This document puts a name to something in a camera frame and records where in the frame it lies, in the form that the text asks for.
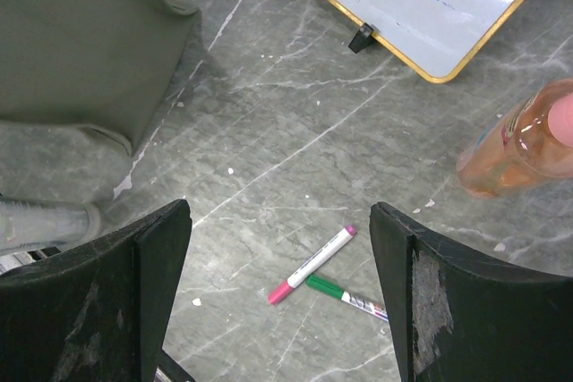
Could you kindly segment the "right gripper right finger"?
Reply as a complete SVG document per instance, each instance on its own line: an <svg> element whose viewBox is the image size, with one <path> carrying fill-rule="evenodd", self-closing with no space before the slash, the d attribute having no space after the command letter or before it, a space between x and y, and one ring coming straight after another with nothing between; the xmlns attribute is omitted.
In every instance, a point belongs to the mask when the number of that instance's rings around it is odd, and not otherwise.
<svg viewBox="0 0 573 382"><path fill-rule="evenodd" d="M385 202L370 237L402 380L571 380L570 277L491 257Z"/></svg>

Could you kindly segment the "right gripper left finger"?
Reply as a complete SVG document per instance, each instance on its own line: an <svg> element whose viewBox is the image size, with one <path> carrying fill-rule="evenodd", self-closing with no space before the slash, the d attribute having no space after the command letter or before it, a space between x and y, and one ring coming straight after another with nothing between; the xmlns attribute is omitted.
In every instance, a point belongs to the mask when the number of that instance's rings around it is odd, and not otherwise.
<svg viewBox="0 0 573 382"><path fill-rule="evenodd" d="M177 199L2 274L2 380L153 381L191 232Z"/></svg>

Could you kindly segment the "orange bottle pink cap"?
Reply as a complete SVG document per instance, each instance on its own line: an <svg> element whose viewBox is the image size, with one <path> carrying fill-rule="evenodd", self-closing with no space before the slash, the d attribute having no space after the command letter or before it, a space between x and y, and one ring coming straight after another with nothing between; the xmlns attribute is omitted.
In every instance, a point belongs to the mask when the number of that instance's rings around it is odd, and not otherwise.
<svg viewBox="0 0 573 382"><path fill-rule="evenodd" d="M572 177L572 79L546 84L458 158L461 185L501 197Z"/></svg>

